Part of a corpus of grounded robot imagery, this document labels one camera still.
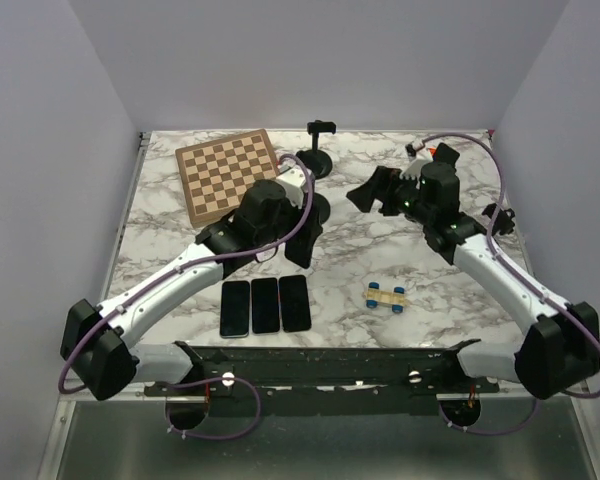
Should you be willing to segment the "black edge phone stand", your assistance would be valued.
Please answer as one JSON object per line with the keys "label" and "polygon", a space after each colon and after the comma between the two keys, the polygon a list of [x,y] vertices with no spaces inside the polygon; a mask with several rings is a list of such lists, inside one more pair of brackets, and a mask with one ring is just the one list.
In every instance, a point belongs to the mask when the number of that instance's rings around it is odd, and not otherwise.
{"label": "black edge phone stand", "polygon": [[331,216],[331,205],[329,201],[321,194],[313,195],[312,206],[309,216],[305,222],[306,225],[324,225]]}

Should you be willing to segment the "black phone with silver edge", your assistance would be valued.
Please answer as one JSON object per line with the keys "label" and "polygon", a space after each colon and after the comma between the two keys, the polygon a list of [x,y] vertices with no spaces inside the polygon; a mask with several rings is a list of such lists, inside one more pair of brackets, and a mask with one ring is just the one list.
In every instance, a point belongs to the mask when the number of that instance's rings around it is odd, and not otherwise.
{"label": "black phone with silver edge", "polygon": [[272,334],[280,330],[278,281],[276,278],[251,282],[251,321],[254,334]]}

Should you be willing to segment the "black round-base pole phone stand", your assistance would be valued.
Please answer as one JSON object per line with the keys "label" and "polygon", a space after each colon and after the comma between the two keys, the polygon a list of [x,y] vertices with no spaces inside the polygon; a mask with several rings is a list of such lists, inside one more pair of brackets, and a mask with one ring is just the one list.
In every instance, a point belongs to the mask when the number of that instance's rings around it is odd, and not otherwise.
{"label": "black round-base pole phone stand", "polygon": [[311,147],[297,151],[296,156],[313,172],[316,179],[325,178],[333,168],[330,155],[319,148],[319,136],[322,133],[335,134],[336,130],[337,126],[332,121],[314,120],[307,123],[307,133],[312,140]]}

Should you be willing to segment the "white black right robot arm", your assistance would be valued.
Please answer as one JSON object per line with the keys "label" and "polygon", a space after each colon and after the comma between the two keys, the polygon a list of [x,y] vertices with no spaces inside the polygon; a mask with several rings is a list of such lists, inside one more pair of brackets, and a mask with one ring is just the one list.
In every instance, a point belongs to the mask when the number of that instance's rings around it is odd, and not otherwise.
{"label": "white black right robot arm", "polygon": [[522,384],[538,399],[566,391],[600,371],[598,315],[586,302],[573,304],[552,293],[508,261],[482,225],[460,210],[460,181],[453,166],[429,162],[418,178],[378,167],[347,198],[364,213],[381,202],[384,216],[404,215],[423,228],[427,245],[469,275],[510,315],[520,345],[472,341],[440,367],[440,379],[460,392],[477,377]]}

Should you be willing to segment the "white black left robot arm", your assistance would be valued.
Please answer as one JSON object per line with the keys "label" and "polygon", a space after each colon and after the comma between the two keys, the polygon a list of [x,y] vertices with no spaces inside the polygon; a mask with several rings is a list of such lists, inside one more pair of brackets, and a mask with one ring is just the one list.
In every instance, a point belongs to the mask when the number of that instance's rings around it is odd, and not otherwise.
{"label": "white black left robot arm", "polygon": [[247,190],[240,206],[205,227],[179,256],[127,292],[92,305],[82,299],[67,314],[58,380],[62,394],[88,390],[107,400],[132,383],[169,384],[181,395],[202,380],[200,361],[182,341],[140,345],[144,334],[185,300],[283,246],[285,257],[308,268],[313,246],[329,218],[325,197],[296,188],[299,205],[272,180]]}

